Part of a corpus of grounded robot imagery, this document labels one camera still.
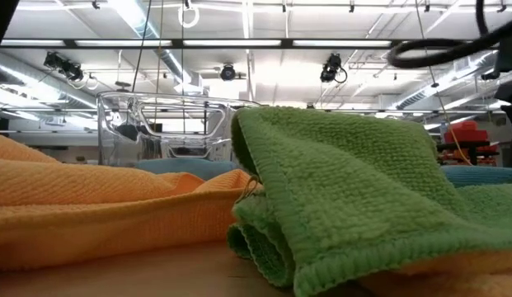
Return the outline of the orange microfiber towel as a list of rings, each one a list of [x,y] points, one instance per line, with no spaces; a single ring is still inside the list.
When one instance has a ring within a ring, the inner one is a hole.
[[[512,251],[455,253],[359,283],[377,297],[512,297]]]
[[[0,271],[223,240],[250,180],[61,163],[0,135]]]

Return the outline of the green microfiber towel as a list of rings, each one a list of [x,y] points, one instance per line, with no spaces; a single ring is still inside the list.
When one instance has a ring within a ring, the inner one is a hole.
[[[259,183],[228,245],[278,287],[313,297],[463,252],[512,251],[512,183],[455,187],[422,125],[288,107],[241,109],[233,148]]]

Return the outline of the overhead light bar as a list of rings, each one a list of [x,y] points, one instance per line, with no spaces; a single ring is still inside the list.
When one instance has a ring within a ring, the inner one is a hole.
[[[47,50],[389,50],[401,43],[401,40],[375,39],[5,39],[0,46],[4,49]]]

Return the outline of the clear plastic bin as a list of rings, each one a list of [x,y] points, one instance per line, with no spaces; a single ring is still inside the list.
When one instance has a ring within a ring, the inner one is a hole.
[[[161,160],[235,160],[231,123],[252,101],[139,92],[97,96],[99,164],[146,167]]]

